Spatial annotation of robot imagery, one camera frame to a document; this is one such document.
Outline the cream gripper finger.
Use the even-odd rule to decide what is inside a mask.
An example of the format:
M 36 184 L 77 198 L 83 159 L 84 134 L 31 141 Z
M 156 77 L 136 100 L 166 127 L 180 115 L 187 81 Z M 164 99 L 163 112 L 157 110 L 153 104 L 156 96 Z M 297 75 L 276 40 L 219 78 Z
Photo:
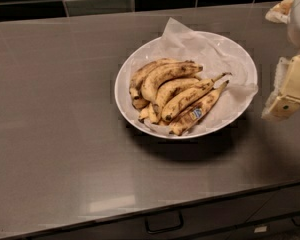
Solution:
M 286 24 L 293 2 L 294 0 L 282 0 L 269 9 L 265 15 L 265 19 L 273 23 Z
M 300 109 L 300 54 L 291 59 L 279 59 L 273 86 L 262 118 L 269 121 L 286 120 Z

